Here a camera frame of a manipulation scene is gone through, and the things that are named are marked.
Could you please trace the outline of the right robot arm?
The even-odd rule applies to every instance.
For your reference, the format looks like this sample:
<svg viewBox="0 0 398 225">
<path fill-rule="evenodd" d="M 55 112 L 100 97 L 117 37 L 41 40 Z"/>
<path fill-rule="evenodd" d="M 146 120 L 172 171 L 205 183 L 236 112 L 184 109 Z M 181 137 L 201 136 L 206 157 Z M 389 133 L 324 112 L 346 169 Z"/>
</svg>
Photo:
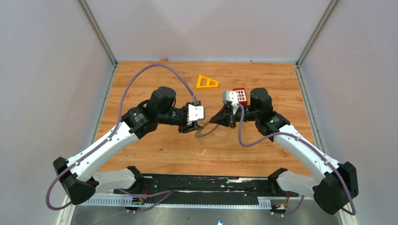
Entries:
<svg viewBox="0 0 398 225">
<path fill-rule="evenodd" d="M 251 90 L 248 105 L 241 104 L 242 96 L 238 90 L 225 91 L 223 107 L 209 123 L 238 127 L 238 141 L 243 147 L 252 147 L 269 139 L 291 153 L 312 174 L 305 176 L 281 168 L 268 182 L 269 192 L 276 196 L 285 191 L 294 192 L 313 198 L 330 215 L 342 210 L 355 216 L 353 199 L 359 194 L 356 167 L 350 162 L 340 163 L 304 138 L 289 120 L 273 109 L 272 97 L 265 88 Z M 244 143 L 243 123 L 249 121 L 254 122 L 263 137 L 253 143 Z"/>
</svg>

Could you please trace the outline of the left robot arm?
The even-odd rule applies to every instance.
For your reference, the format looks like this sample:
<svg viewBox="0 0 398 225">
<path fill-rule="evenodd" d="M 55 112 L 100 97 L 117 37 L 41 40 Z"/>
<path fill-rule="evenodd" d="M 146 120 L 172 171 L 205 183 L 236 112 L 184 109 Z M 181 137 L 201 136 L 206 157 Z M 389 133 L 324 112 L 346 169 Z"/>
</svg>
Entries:
<svg viewBox="0 0 398 225">
<path fill-rule="evenodd" d="M 130 108 L 110 131 L 85 150 L 70 158 L 55 159 L 53 167 L 71 204 L 79 205 L 96 193 L 119 188 L 140 193 L 144 181 L 135 167 L 110 172 L 98 169 L 116 153 L 155 131 L 159 124 L 177 126 L 179 133 L 201 129 L 198 122 L 205 118 L 201 102 L 176 108 L 175 101 L 176 92 L 172 88 L 159 87 L 148 100 Z"/>
</svg>

